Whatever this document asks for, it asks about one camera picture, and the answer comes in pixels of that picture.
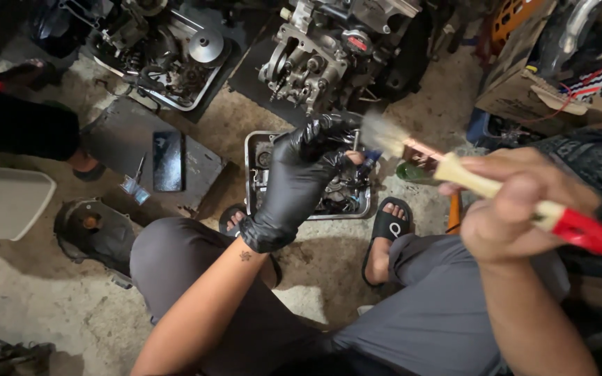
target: wrist tattoo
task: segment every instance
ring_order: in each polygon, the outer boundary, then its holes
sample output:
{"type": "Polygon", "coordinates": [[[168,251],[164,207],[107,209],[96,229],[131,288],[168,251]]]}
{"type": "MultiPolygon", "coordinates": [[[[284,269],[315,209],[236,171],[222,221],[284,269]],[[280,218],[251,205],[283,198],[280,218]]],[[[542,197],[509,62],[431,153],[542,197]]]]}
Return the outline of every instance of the wrist tattoo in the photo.
{"type": "Polygon", "coordinates": [[[241,252],[241,261],[250,261],[251,257],[252,257],[252,255],[250,254],[250,252],[246,252],[246,251],[241,252]]]}

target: green bottle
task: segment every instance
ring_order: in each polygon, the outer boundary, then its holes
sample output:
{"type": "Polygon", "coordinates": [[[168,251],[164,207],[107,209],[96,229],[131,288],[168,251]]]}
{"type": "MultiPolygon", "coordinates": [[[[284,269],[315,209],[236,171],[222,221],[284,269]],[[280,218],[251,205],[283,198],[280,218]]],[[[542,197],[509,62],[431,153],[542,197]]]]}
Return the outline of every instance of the green bottle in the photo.
{"type": "Polygon", "coordinates": [[[433,175],[424,171],[420,167],[415,166],[410,162],[403,162],[396,167],[396,176],[403,181],[408,181],[415,184],[438,185],[439,181],[433,178],[433,175]]]}

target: knee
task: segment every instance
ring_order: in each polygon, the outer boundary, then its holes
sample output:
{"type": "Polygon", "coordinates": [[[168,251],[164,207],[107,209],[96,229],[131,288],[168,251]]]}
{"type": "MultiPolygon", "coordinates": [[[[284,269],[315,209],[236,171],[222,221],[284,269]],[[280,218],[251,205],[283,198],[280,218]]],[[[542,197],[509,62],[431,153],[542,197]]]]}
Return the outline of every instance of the knee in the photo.
{"type": "Polygon", "coordinates": [[[180,252],[191,251],[189,240],[199,232],[199,226],[200,222],[189,218],[162,218],[147,225],[132,245],[132,278],[147,271],[163,272],[178,260],[180,252]]]}

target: forearm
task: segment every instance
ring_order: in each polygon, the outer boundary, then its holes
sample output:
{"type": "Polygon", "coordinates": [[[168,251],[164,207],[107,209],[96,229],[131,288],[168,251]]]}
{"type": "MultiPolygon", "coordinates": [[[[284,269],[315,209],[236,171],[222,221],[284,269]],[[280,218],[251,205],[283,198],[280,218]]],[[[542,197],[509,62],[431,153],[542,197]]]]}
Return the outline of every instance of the forearm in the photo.
{"type": "Polygon", "coordinates": [[[196,365],[218,344],[267,257],[237,238],[162,317],[131,375],[171,375],[196,365]]]}
{"type": "Polygon", "coordinates": [[[480,275],[498,347],[517,375],[598,374],[589,349],[528,259],[481,264],[480,275]]]}

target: logo on sandal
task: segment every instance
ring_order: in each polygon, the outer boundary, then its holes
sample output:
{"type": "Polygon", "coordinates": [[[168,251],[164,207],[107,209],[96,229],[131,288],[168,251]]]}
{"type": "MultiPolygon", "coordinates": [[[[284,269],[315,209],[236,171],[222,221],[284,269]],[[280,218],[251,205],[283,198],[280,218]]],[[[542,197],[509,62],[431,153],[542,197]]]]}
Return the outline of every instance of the logo on sandal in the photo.
{"type": "Polygon", "coordinates": [[[394,237],[399,237],[399,234],[401,233],[401,227],[399,224],[393,222],[389,225],[389,231],[394,234],[394,237]]]}

